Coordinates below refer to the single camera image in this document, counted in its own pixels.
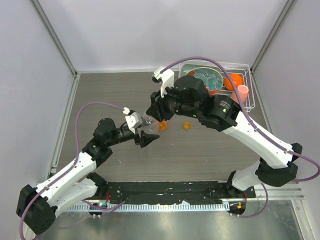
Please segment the clear bottle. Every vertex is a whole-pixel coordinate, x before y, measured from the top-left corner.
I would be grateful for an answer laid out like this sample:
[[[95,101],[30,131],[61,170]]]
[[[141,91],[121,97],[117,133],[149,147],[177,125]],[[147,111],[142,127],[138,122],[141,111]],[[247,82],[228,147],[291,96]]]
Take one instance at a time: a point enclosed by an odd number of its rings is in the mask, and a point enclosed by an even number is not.
[[[143,135],[158,135],[160,123],[153,117],[144,114],[142,117],[140,133]]]

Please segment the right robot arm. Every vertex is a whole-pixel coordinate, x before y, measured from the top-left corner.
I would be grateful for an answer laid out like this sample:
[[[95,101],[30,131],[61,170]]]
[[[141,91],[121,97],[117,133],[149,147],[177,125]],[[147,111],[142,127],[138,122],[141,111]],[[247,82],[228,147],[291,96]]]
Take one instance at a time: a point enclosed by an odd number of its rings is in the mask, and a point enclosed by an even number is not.
[[[238,197],[249,187],[267,184],[281,187],[296,178],[296,156],[290,151],[302,151],[298,143],[281,142],[255,121],[249,122],[240,105],[224,95],[210,96],[204,82],[192,75],[174,80],[171,77],[152,77],[160,89],[150,96],[147,115],[159,122],[173,115],[197,119],[203,126],[229,135],[259,155],[253,165],[232,172],[226,184],[226,193]]]

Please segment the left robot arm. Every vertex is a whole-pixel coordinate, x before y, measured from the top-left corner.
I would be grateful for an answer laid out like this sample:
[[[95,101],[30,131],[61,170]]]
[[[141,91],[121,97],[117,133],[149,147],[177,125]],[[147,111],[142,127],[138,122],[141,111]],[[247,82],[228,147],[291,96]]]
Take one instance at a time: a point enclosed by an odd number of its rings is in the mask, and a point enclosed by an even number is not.
[[[74,160],[37,186],[28,184],[21,189],[16,209],[20,217],[20,238],[24,238],[24,225],[40,235],[72,205],[91,197],[102,199],[107,192],[107,182],[94,171],[112,155],[112,146],[133,140],[144,148],[160,137],[139,130],[143,120],[138,115],[126,116],[125,120],[116,127],[111,118],[103,118],[98,122],[93,138]]]

